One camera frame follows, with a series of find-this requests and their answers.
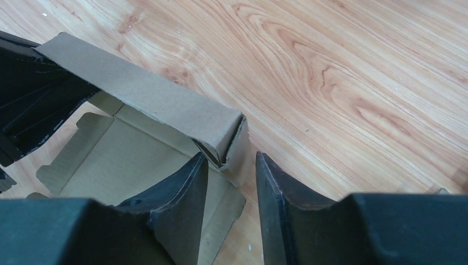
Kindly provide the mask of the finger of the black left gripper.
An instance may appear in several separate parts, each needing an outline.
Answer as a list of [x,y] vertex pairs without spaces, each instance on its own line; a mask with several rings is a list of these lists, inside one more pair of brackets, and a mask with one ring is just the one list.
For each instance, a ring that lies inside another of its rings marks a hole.
[[0,169],[0,193],[6,192],[16,185],[16,181],[11,178],[3,169]]
[[38,53],[39,44],[1,32],[1,165],[41,147],[99,88]]

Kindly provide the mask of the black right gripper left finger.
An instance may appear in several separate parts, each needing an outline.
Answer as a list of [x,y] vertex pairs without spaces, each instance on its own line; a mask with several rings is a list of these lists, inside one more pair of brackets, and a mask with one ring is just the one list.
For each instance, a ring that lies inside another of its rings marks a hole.
[[121,202],[1,200],[2,264],[197,264],[209,166],[197,153]]

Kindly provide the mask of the brown cardboard box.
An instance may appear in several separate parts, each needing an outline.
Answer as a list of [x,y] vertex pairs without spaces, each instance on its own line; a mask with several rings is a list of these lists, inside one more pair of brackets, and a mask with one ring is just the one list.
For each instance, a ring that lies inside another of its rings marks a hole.
[[97,87],[77,132],[37,178],[57,197],[115,205],[159,183],[197,153],[208,161],[199,264],[212,264],[245,197],[251,174],[248,123],[227,107],[68,33],[37,52]]

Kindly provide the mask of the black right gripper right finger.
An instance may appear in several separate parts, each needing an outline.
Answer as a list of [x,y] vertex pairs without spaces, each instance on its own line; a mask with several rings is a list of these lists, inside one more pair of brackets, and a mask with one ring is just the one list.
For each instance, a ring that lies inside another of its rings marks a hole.
[[466,264],[467,196],[351,193],[334,201],[256,155],[265,264]]

